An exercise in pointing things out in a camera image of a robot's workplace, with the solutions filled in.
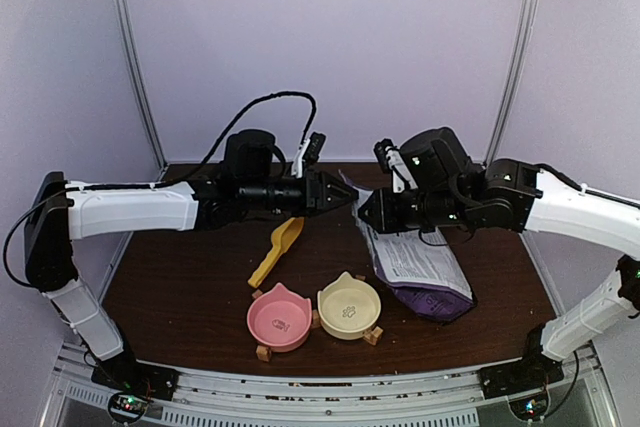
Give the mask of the yellow plastic scoop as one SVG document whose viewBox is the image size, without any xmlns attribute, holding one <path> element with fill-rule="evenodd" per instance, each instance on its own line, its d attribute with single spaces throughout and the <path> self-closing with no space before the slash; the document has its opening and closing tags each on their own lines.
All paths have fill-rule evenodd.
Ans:
<svg viewBox="0 0 640 427">
<path fill-rule="evenodd" d="M 257 289 L 274 269 L 280 258 L 289 251 L 300 236 L 304 223 L 303 217 L 292 217 L 272 231 L 271 249 L 247 281 L 252 288 Z"/>
</svg>

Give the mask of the purple pet food bag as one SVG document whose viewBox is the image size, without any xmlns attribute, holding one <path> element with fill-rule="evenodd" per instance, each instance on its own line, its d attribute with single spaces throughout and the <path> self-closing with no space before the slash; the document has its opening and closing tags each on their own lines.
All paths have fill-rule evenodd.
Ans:
<svg viewBox="0 0 640 427">
<path fill-rule="evenodd" d="M 375 276 L 415 314 L 446 324 L 465 315 L 477 298 L 443 234 L 379 234 L 355 224 L 372 258 Z"/>
</svg>

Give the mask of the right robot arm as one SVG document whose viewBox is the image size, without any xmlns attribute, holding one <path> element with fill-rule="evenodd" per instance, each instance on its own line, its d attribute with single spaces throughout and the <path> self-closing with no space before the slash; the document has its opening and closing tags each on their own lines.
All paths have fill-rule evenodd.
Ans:
<svg viewBox="0 0 640 427">
<path fill-rule="evenodd" d="M 401 146 L 374 146 L 389 187 L 374 190 L 357 211 L 379 234 L 460 227 L 559 234 L 602 245 L 621 257 L 596 290 L 532 332 L 513 366 L 519 387 L 535 387 L 560 362 L 623 317 L 639 314 L 639 203 L 579 184 L 555 168 L 502 158 L 475 163 L 455 132 L 440 127 Z"/>
</svg>

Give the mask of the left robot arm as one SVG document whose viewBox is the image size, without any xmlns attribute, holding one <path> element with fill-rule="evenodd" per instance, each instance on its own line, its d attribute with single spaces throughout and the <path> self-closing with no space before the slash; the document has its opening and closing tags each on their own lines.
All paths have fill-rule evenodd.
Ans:
<svg viewBox="0 0 640 427">
<path fill-rule="evenodd" d="M 81 279 L 72 243 L 102 234 L 150 230 L 215 230 L 240 222 L 251 211 L 282 211 L 313 217 L 355 202 L 357 191 L 314 168 L 325 137 L 305 140 L 292 163 L 272 174 L 282 153 L 273 134 L 248 129 L 226 141 L 213 174 L 148 184 L 71 182 L 48 173 L 33 206 L 19 220 L 24 228 L 25 276 L 63 314 L 123 391 L 144 380 L 142 366 L 117 324 Z"/>
</svg>

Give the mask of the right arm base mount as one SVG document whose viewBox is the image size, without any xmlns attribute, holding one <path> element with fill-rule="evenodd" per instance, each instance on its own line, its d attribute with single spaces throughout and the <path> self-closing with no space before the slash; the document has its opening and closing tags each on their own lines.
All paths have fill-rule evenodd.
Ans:
<svg viewBox="0 0 640 427">
<path fill-rule="evenodd" d="M 564 379 L 562 363 L 542 354 L 542 330 L 543 325 L 540 324 L 527 334 L 521 359 L 483 367 L 478 371 L 485 399 L 543 389 Z"/>
</svg>

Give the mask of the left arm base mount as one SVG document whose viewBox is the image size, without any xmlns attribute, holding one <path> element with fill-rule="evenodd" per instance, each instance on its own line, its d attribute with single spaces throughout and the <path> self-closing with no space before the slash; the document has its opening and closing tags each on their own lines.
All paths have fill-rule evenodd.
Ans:
<svg viewBox="0 0 640 427">
<path fill-rule="evenodd" d="M 108 360 L 97 360 L 91 381 L 138 397 L 173 399 L 179 372 L 173 368 L 142 363 L 137 360 L 131 346 Z"/>
</svg>

